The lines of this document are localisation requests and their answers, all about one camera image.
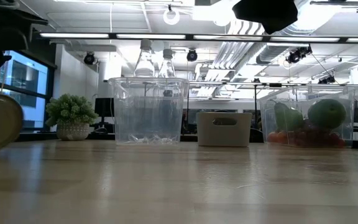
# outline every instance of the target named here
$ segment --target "window frame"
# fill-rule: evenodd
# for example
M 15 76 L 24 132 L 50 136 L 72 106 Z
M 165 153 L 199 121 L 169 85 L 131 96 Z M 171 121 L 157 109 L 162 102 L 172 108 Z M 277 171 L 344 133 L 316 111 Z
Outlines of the window frame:
M 22 131 L 49 131 L 50 127 L 48 127 L 45 122 L 49 119 L 49 115 L 46 112 L 46 105 L 50 102 L 50 99 L 52 98 L 53 95 L 53 81 L 54 81 L 54 76 L 55 76 L 55 70 L 57 69 L 57 66 L 54 64 L 51 64 L 50 62 L 46 61 L 46 60 L 42 60 L 39 58 L 36 58 L 34 55 L 30 54 L 27 51 L 22 51 L 22 50 L 13 50 L 15 53 L 17 54 L 21 54 L 25 57 L 27 57 L 30 60 L 33 60 L 43 66 L 46 66 L 48 68 L 48 73 L 47 73 L 47 83 L 46 83 L 46 94 L 41 94 L 41 93 L 37 93 L 35 91 L 30 91 L 30 90 L 26 90 L 23 88 L 19 88 L 16 86 L 12 86 L 12 85 L 7 85 L 4 84 L 4 89 L 5 90 L 11 90 L 11 91 L 15 91 L 18 93 L 22 93 L 25 95 L 29 95 L 29 96 L 34 96 L 34 97 L 39 97 L 39 98 L 43 98 L 45 99 L 45 106 L 44 106 L 44 127 L 43 128 L 25 128 L 22 127 Z

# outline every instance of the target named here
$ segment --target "green apple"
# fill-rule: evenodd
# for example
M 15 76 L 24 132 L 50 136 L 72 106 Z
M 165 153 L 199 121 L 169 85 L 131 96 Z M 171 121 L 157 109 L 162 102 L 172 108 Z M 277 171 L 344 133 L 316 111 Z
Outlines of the green apple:
M 338 100 L 323 99 L 311 105 L 308 118 L 319 128 L 335 129 L 345 120 L 346 110 Z

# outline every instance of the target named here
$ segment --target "plastic bottle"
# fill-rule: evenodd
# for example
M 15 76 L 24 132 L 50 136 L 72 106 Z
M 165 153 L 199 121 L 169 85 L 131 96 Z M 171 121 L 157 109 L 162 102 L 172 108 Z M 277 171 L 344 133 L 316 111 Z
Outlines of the plastic bottle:
M 164 61 L 162 62 L 162 66 L 160 72 L 158 73 L 159 78 L 175 78 L 175 69 L 172 64 L 172 50 L 164 49 L 163 51 Z
M 140 43 L 140 55 L 135 67 L 135 77 L 153 78 L 155 69 L 152 61 L 152 42 L 144 39 Z

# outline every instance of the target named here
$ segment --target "window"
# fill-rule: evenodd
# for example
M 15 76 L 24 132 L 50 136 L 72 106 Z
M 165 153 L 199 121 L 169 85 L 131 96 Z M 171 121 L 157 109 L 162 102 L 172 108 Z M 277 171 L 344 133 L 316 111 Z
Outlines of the window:
M 23 109 L 23 129 L 43 129 L 47 96 L 48 67 L 15 51 L 0 68 L 0 91 L 15 99 Z

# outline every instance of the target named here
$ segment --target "desk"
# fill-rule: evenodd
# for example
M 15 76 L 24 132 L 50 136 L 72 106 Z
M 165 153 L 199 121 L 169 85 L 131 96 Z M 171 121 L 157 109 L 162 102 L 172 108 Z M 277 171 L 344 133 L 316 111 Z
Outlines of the desk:
M 16 142 L 0 223 L 358 223 L 358 150 Z

